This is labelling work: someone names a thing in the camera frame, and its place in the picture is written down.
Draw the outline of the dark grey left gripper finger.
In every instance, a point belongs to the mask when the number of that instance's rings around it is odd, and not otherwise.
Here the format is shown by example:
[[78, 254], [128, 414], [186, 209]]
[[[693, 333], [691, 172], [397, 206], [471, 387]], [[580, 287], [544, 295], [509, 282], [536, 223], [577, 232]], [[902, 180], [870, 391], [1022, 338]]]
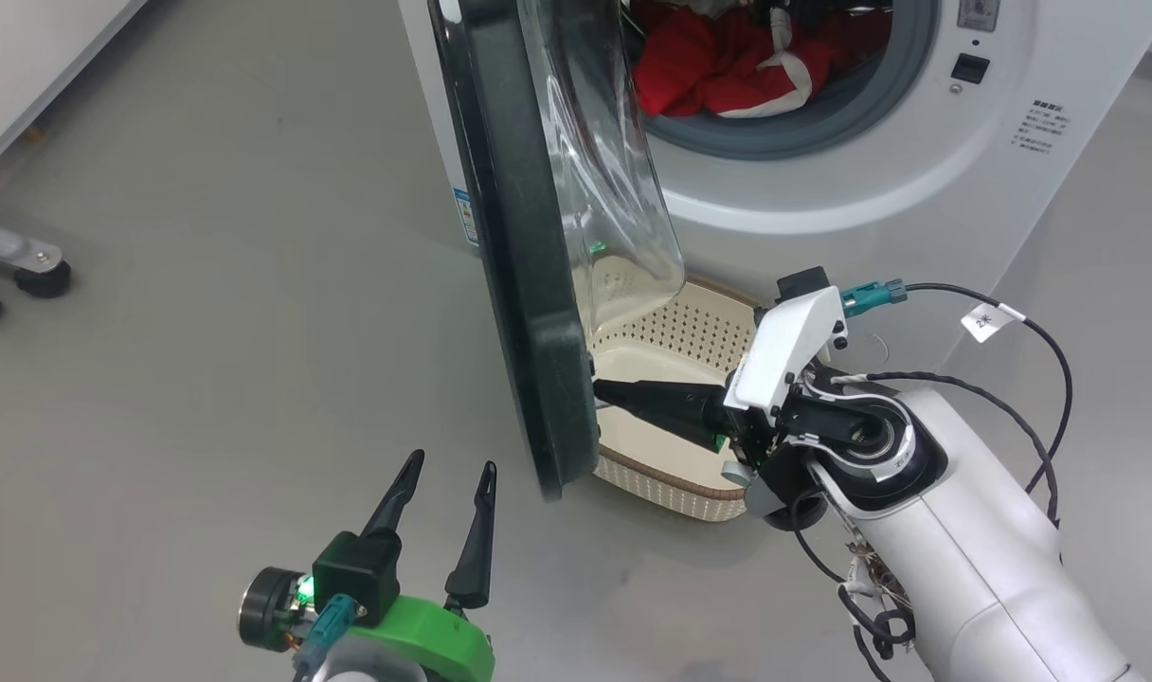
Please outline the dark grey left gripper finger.
[[406, 505], [415, 495], [419, 485], [420, 471], [425, 461], [425, 450], [417, 449], [408, 455], [404, 465], [395, 478], [391, 480], [382, 500], [378, 502], [376, 512], [369, 518], [367, 524], [361, 530], [363, 538], [372, 538], [380, 532], [397, 531], [397, 524], [406, 510]]
[[476, 611], [488, 604], [497, 526], [497, 463], [488, 460], [473, 494], [473, 520], [458, 564], [445, 583], [446, 611]]

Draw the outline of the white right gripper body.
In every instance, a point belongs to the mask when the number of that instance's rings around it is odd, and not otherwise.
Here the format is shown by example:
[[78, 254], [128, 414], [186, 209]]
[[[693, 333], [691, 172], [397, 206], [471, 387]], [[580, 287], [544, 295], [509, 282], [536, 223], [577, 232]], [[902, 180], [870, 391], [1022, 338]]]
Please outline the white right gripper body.
[[802, 372], [826, 344], [846, 338], [846, 315], [838, 289], [819, 289], [776, 303], [763, 315], [753, 344], [733, 371], [725, 407], [741, 412], [733, 449], [753, 469], [761, 467], [776, 438], [776, 415]]

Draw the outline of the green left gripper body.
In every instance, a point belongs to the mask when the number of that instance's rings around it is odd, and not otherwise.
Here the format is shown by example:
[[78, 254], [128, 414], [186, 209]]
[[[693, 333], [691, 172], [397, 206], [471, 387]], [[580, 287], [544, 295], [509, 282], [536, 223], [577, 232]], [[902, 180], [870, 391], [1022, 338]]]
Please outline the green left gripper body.
[[435, 601], [402, 594], [377, 626], [353, 626], [348, 634], [389, 647], [444, 681], [490, 681], [497, 656], [488, 635]]

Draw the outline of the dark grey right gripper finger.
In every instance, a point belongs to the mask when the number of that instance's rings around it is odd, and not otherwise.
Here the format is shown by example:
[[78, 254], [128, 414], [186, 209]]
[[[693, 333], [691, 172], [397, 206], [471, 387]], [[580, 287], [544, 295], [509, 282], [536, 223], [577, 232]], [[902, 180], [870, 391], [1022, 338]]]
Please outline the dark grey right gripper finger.
[[594, 397], [602, 404], [620, 407], [636, 416], [664, 416], [681, 420], [705, 420], [722, 409], [723, 385], [705, 382], [634, 382], [597, 379]]
[[723, 407], [707, 409], [645, 409], [632, 410], [642, 422], [653, 424], [670, 435], [688, 444], [702, 446], [708, 452], [720, 452], [730, 438], [730, 419]]

